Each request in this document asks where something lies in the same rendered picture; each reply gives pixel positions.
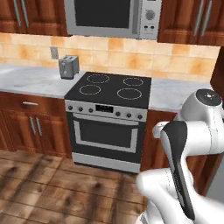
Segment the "grey fridge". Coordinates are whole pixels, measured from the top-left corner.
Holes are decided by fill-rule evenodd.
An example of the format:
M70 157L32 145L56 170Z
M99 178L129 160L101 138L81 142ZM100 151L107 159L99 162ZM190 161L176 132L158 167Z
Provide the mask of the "grey fridge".
M224 162L221 162L213 181L208 187L206 196L224 204Z

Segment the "black hob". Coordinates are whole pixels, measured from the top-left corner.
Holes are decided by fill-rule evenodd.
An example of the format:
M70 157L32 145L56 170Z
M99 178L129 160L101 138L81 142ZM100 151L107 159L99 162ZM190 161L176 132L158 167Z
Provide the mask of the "black hob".
M66 100L147 109L151 78L85 72L65 95Z

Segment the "black oven door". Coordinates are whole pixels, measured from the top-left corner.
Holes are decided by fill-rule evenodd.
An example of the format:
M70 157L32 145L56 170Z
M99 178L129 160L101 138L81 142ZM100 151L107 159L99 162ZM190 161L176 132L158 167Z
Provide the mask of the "black oven door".
M71 150L74 153L140 164L145 122L125 125L78 118L67 112Z

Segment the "silver and black oven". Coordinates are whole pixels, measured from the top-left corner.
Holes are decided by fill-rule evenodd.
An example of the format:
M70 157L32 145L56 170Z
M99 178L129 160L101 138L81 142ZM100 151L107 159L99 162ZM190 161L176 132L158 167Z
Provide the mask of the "silver and black oven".
M143 122L146 123L147 119L147 110L144 108L128 108L128 107L121 107L115 105L105 105L100 103L93 103L93 102L84 102L84 101L65 101L65 108L66 112L69 113L77 113L82 115L89 115L89 116L102 116L102 117L109 117L109 118L116 118L116 119L123 119L128 121L135 121L135 122ZM140 120L137 118L137 115L142 115L143 118ZM96 166L106 169L112 169L116 171L123 171L123 172L132 172L138 173L140 172L140 164L125 162L120 160L114 160L104 157L96 157L96 156L89 156L83 155L80 153L72 152L73 161L79 165L90 165Z

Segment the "brown wooden cupboard door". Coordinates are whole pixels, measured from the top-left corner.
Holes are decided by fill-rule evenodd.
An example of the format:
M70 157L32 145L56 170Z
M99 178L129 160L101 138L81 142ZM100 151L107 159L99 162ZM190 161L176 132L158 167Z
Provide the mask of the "brown wooden cupboard door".
M205 196L214 174L221 163L223 155L190 156L187 165L194 178L194 188L200 195Z
M21 19L20 3L17 0L19 15ZM21 27L18 25L13 0L0 0L0 32L21 33L24 30L22 19Z
M224 0L213 0L212 10L204 37L199 35L204 46L224 46Z
M67 37L64 0L24 0L29 34Z
M173 112L148 110L141 157L141 172L169 167L161 141L153 136L152 129L159 122L172 120L175 115Z
M194 25L200 0L162 0L157 41L159 43L195 44Z
M39 138L43 152L46 155L70 158L71 147L67 121L63 117L56 116L37 115L36 117L42 129L42 136Z
M3 119L15 150L34 152L38 148L30 117L26 113L3 110Z

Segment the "silver toaster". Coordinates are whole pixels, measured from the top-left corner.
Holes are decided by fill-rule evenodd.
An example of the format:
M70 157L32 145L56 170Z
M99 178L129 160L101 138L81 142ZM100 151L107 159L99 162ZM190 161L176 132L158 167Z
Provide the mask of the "silver toaster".
M79 57L76 55L65 55L59 59L59 74L62 79L72 80L80 71Z

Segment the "brown wooden drawer front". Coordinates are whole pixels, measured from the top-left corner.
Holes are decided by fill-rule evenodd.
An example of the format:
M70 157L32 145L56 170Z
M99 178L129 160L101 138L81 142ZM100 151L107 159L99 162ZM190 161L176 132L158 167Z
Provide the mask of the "brown wooden drawer front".
M24 105L23 102L36 102L38 103L38 106ZM66 115L63 99L9 92L0 92L0 109L57 117L63 117Z

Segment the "silver microwave oven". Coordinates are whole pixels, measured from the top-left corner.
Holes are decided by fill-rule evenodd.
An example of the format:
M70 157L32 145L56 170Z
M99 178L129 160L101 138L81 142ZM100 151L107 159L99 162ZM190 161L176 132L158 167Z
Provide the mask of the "silver microwave oven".
M64 0L70 35L158 38L162 0Z

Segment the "dark brown cupboard side panel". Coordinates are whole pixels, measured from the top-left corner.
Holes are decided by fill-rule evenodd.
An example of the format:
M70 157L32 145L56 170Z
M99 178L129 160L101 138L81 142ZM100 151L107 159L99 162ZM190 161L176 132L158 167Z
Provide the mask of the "dark brown cupboard side panel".
M224 46L220 48L210 84L213 90L224 100Z

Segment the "grey wall outlet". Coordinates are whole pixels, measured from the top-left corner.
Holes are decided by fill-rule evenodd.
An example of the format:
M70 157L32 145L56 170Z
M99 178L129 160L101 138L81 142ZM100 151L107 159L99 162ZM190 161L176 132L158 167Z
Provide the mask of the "grey wall outlet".
M50 47L50 50L51 50L52 59L57 60L57 59L59 58L59 55L58 55L58 48L55 47L55 46L51 46L51 47Z

